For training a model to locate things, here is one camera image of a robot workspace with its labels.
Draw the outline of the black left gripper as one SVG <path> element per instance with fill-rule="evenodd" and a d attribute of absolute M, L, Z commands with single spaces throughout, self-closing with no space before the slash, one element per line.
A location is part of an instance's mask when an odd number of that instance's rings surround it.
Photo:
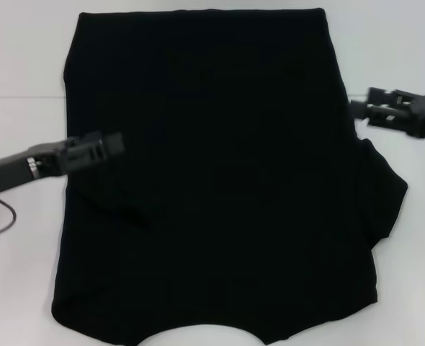
<path fill-rule="evenodd" d="M 67 150 L 68 169 L 83 169 L 122 154 L 125 145 L 121 133 L 102 135 L 97 132 L 30 147 L 0 159 L 0 192 L 46 177 L 65 175 L 60 158 Z"/>

